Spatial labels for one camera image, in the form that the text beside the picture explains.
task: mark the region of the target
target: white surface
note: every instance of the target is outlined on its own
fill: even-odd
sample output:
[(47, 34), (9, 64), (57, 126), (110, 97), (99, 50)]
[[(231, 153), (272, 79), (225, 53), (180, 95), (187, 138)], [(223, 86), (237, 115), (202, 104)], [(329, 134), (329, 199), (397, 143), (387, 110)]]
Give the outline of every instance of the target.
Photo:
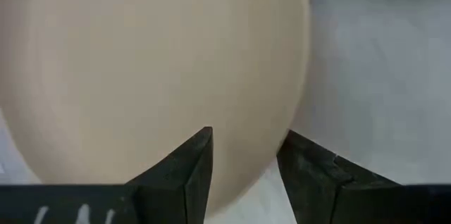
[(293, 129), (396, 182), (451, 182), (451, 0), (311, 0)]

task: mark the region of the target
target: beige egg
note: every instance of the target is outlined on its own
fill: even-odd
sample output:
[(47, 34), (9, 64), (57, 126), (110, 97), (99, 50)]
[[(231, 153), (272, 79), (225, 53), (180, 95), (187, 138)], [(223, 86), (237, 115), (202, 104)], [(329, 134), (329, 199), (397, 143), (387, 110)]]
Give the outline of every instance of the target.
[(275, 158), (307, 0), (0, 0), (0, 107), (44, 183), (124, 183), (205, 125), (209, 213)]

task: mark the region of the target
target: white marking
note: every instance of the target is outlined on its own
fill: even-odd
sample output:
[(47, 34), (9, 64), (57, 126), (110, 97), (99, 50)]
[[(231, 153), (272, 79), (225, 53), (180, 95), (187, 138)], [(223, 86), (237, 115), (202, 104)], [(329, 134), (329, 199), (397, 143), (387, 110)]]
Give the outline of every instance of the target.
[(41, 206), (39, 208), (39, 211), (37, 212), (36, 218), (35, 218), (35, 224), (41, 224), (42, 220), (44, 220), (45, 214), (49, 210), (48, 206)]
[(83, 204), (80, 209), (78, 209), (75, 224), (89, 224), (89, 206), (87, 204)]
[(108, 212), (106, 213), (105, 224), (111, 224), (113, 222), (114, 214), (115, 212), (113, 209), (108, 210)]

